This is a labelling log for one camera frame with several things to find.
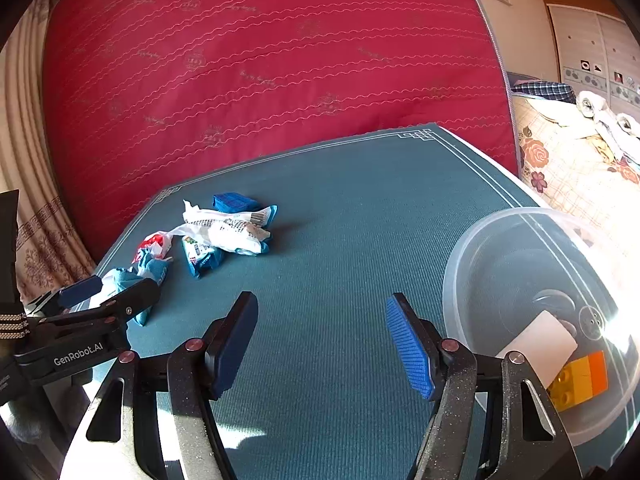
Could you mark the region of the small blue green packet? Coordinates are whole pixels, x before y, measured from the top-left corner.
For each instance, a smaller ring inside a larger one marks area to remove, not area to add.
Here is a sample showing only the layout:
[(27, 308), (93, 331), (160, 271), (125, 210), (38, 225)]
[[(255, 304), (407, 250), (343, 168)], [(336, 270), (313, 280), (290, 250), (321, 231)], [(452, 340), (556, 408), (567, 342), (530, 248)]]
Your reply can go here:
[(224, 261), (224, 252), (221, 249), (202, 240), (183, 236), (181, 243), (194, 278), (201, 278), (208, 271), (217, 269)]

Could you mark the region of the blue snack packet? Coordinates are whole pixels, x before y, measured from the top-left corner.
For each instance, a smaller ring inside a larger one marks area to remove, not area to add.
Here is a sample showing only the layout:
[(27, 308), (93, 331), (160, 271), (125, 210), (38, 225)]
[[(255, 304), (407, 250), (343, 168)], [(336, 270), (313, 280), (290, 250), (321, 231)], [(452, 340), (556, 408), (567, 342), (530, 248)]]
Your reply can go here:
[(225, 212), (226, 214), (256, 211), (262, 208), (260, 203), (254, 200), (254, 198), (235, 192), (215, 194), (213, 196), (212, 206), (216, 211)]

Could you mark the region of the clear plastic bowl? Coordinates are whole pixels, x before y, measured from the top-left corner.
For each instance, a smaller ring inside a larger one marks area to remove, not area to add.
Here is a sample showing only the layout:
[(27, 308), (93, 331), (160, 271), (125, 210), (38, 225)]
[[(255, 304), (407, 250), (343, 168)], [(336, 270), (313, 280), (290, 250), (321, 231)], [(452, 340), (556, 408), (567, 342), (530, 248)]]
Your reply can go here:
[(454, 245), (442, 284), (448, 337), (526, 356), (574, 445), (639, 425), (639, 315), (629, 270), (605, 266), (586, 222), (535, 207), (490, 214)]

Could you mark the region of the white rolled socks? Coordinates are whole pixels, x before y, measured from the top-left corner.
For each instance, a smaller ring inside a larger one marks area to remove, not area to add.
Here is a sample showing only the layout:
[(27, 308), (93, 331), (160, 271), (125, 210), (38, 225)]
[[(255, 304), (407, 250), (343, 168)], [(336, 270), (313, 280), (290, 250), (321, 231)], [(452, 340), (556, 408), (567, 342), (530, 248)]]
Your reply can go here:
[(616, 160), (623, 157), (639, 163), (639, 123), (630, 115), (615, 114), (602, 96), (590, 91), (578, 93), (576, 105), (585, 118), (593, 120), (598, 135)]

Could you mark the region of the red white snack packet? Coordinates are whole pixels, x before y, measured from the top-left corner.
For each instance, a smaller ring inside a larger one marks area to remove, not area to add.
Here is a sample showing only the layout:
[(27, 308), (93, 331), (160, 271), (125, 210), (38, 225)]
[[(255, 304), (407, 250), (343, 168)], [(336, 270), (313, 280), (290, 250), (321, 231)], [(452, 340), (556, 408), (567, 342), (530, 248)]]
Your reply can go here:
[(171, 236), (164, 231), (157, 231), (145, 237), (134, 252), (133, 263), (138, 263), (144, 256), (163, 259), (171, 248)]

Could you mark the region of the white wardrobe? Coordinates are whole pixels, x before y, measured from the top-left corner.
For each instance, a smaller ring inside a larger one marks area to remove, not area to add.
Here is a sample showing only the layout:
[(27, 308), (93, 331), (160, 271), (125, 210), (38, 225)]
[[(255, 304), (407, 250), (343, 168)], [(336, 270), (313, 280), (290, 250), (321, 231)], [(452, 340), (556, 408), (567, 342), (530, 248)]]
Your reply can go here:
[(639, 117), (640, 50), (618, 18), (572, 6), (548, 6), (561, 81), (597, 93), (614, 113)]

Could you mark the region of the white crumpled wrapper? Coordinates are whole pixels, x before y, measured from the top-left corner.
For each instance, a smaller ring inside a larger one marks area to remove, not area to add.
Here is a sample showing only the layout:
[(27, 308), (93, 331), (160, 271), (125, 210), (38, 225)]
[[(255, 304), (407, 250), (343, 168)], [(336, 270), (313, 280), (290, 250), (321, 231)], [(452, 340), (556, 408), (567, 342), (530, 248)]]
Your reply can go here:
[(188, 236), (230, 254), (257, 256), (269, 252), (269, 228), (278, 213), (271, 205), (258, 211), (221, 212), (185, 200), (183, 224), (169, 235)]

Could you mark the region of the checkered blue cloth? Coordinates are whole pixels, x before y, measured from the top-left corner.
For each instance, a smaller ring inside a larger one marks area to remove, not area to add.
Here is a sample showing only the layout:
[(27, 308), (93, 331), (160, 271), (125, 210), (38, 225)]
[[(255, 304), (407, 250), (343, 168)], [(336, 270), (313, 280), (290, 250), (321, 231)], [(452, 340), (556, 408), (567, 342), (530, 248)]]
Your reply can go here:
[(545, 80), (519, 80), (512, 84), (511, 90), (515, 93), (536, 96), (551, 101), (559, 101), (570, 104), (576, 103), (576, 93), (568, 84)]

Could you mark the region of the blue white cracker packet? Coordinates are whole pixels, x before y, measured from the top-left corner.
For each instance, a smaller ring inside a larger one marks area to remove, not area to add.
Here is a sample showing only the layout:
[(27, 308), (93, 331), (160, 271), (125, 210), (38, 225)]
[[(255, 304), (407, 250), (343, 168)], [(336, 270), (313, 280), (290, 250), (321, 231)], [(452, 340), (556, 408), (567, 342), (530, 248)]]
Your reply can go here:
[(129, 268), (109, 270), (102, 278), (102, 289), (82, 305), (85, 309), (97, 308), (102, 302), (145, 278), (150, 278), (160, 286), (166, 278), (171, 261), (171, 257), (157, 257), (150, 248), (139, 249), (134, 263)]

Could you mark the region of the beige patterned curtain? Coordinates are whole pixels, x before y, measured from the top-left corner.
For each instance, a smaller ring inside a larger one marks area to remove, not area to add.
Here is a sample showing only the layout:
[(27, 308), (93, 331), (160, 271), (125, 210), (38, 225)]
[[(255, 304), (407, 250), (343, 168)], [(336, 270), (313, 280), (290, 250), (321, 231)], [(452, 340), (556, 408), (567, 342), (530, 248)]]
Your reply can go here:
[(43, 48), (55, 0), (32, 0), (1, 51), (1, 189), (17, 190), (22, 300), (74, 284), (94, 262), (62, 204), (43, 117)]

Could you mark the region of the yellow orange toy brick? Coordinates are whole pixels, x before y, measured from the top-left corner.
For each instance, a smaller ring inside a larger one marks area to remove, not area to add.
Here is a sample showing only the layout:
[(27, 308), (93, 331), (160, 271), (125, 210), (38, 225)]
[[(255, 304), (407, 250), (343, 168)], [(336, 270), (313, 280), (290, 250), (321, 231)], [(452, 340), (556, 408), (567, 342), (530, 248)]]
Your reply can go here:
[(568, 362), (547, 389), (555, 409), (561, 413), (608, 390), (608, 371), (602, 350)]

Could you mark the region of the red quilted mattress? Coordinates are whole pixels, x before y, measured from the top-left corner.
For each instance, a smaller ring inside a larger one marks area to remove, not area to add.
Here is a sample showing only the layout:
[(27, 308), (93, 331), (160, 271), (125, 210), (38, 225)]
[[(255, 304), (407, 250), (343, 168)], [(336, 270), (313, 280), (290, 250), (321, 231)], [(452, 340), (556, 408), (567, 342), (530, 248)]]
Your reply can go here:
[(42, 81), (93, 258), (168, 185), (342, 136), (434, 122), (518, 166), (476, 0), (60, 0)]

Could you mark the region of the white block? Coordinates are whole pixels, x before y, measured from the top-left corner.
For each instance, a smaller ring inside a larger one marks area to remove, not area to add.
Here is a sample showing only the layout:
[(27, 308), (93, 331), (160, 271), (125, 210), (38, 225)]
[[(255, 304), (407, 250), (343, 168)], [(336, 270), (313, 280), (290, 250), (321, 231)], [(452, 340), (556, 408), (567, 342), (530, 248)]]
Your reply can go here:
[(577, 347), (575, 337), (566, 327), (549, 311), (543, 310), (497, 354), (497, 358), (504, 359), (510, 352), (520, 352), (544, 388), (548, 388)]

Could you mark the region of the teal table mat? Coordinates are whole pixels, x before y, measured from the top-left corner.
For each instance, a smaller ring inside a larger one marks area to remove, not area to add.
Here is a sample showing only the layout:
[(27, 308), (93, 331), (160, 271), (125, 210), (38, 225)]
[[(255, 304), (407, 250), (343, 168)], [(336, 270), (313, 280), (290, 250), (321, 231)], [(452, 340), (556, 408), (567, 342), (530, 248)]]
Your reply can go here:
[(131, 326), (142, 356), (203, 333), (244, 290), (258, 322), (232, 388), (213, 411), (241, 479), (402, 479), (430, 408), (410, 387), (385, 324), (404, 294), (442, 325), (454, 244), (496, 211), (532, 206), (510, 174), (437, 128), (306, 146), (175, 185), (143, 209), (96, 267), (128, 266), (145, 235), (218, 192), (276, 205), (269, 252), (229, 256), (194, 278), (180, 246), (160, 302)]

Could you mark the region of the floral bed sheet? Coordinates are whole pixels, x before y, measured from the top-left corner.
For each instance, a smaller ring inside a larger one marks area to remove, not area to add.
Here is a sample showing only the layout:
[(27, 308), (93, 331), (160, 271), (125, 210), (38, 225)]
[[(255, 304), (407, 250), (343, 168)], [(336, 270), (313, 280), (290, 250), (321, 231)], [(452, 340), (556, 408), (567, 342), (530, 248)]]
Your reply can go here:
[(576, 104), (514, 96), (521, 179), (584, 222), (597, 253), (639, 269), (639, 166), (616, 160)]

